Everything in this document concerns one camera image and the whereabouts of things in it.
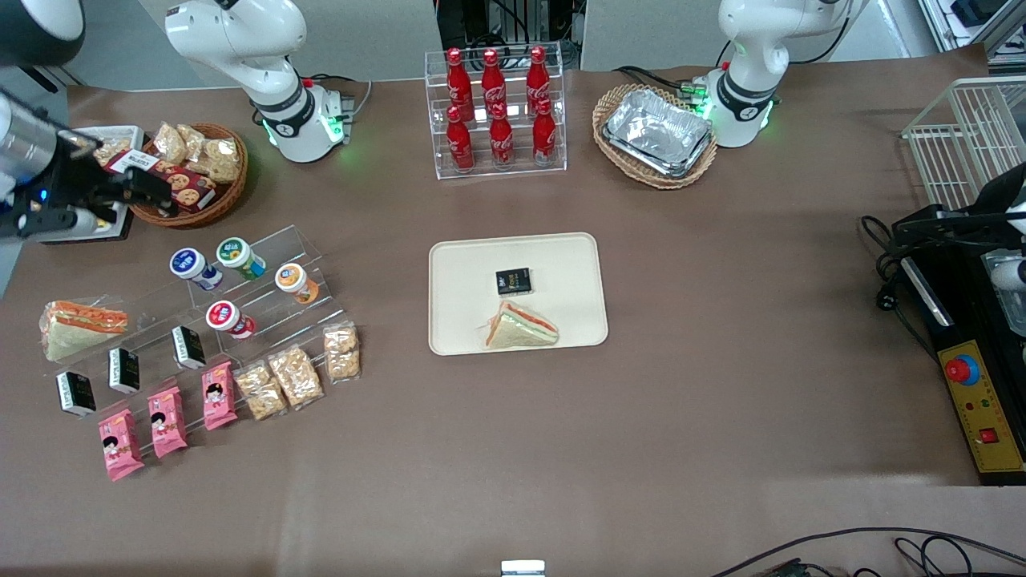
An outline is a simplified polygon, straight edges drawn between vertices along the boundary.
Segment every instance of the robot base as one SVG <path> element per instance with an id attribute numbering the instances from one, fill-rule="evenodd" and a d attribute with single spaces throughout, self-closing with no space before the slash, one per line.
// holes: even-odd
<path id="1" fill-rule="evenodd" d="M 285 138 L 275 134 L 267 123 L 264 126 L 271 142 L 281 154 L 292 162 L 313 162 L 324 157 L 346 137 L 342 119 L 342 99 L 338 91 L 321 86 L 307 88 L 314 97 L 314 114 L 303 124 L 298 133 Z"/>
<path id="2" fill-rule="evenodd" d="M 716 134 L 717 146 L 739 148 L 755 140 L 773 107 L 767 106 L 761 111 L 756 108 L 742 110 L 739 114 L 747 119 L 739 120 L 734 111 L 728 109 L 717 94 L 716 84 L 723 74 L 722 70 L 714 70 L 707 77 L 709 121 L 712 122 L 712 131 Z"/>

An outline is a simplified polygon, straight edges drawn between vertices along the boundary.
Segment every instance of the black snack box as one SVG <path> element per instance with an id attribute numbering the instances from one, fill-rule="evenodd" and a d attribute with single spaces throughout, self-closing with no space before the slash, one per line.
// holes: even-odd
<path id="1" fill-rule="evenodd" d="M 174 361 L 183 369 L 202 369 L 206 364 L 203 356 L 203 343 L 199 335 L 192 329 L 175 326 L 171 329 L 171 339 L 174 341 Z"/>
<path id="2" fill-rule="evenodd" d="M 96 400 L 92 397 L 89 379 L 68 371 L 57 375 L 57 390 L 61 392 L 61 410 L 79 417 L 96 411 Z"/>
<path id="3" fill-rule="evenodd" d="M 117 348 L 111 349 L 109 356 L 109 386 L 125 394 L 139 392 L 139 355 Z"/>
<path id="4" fill-rule="evenodd" d="M 515 297 L 530 293 L 530 271 L 525 268 L 501 270 L 496 273 L 500 297 Z"/>

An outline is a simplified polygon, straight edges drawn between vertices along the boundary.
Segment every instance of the yellow control panel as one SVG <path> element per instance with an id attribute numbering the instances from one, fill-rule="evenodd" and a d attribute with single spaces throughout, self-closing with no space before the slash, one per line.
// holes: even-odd
<path id="1" fill-rule="evenodd" d="M 977 470 L 985 473 L 1026 470 L 976 341 L 942 350 L 937 356 Z"/>

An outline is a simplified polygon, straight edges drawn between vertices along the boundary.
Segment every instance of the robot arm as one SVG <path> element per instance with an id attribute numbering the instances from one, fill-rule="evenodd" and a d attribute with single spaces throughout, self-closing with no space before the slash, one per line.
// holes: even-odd
<path id="1" fill-rule="evenodd" d="M 231 76 L 264 116 L 272 142 L 295 162 L 342 143 L 339 92 L 304 86 L 285 59 L 307 37 L 291 0 L 191 0 L 171 7 L 164 31 L 185 57 Z"/>
<path id="2" fill-rule="evenodd" d="M 744 146 L 758 133 L 790 64 L 785 38 L 817 36 L 854 18 L 868 0 L 722 0 L 719 26 L 736 54 L 707 77 L 717 143 Z"/>

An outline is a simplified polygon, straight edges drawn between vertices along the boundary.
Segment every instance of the snack bag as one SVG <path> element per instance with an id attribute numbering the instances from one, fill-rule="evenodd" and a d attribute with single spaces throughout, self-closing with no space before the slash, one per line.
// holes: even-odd
<path id="1" fill-rule="evenodd" d="M 149 398 L 153 451 L 163 459 L 171 451 L 189 447 L 182 413 L 182 392 L 174 386 Z"/>
<path id="2" fill-rule="evenodd" d="M 167 122 L 160 123 L 160 130 L 153 137 L 153 146 L 157 147 L 160 157 L 171 164 L 182 164 L 186 159 L 186 143 Z"/>
<path id="3" fill-rule="evenodd" d="M 360 376 L 360 341 L 353 321 L 324 328 L 324 359 L 332 385 Z"/>
<path id="4" fill-rule="evenodd" d="M 258 360 L 254 364 L 235 371 L 233 375 L 235 384 L 239 386 L 239 391 L 258 421 L 288 412 L 281 385 L 271 375 L 266 362 Z"/>
<path id="5" fill-rule="evenodd" d="M 203 141 L 206 140 L 206 137 L 188 124 L 179 124 L 174 129 L 177 130 L 182 142 L 186 145 L 186 159 L 193 162 L 199 160 L 203 153 Z"/>
<path id="6" fill-rule="evenodd" d="M 238 419 L 231 367 L 232 361 L 229 360 L 203 373 L 203 424 L 208 431 Z"/>
<path id="7" fill-rule="evenodd" d="M 127 409 L 100 422 L 104 464 L 107 465 L 107 476 L 111 477 L 111 480 L 118 480 L 143 467 L 143 457 L 139 453 L 139 440 L 135 438 L 134 429 L 135 419 Z"/>
<path id="8" fill-rule="evenodd" d="M 324 396 L 320 378 L 314 369 L 310 357 L 299 347 L 292 345 L 287 349 L 268 358 L 271 371 L 278 377 L 281 390 L 293 409 L 303 409 L 307 405 Z"/>
<path id="9" fill-rule="evenodd" d="M 239 152 L 234 139 L 218 139 L 203 143 L 203 153 L 186 167 L 208 175 L 215 183 L 230 183 L 239 178 Z"/>

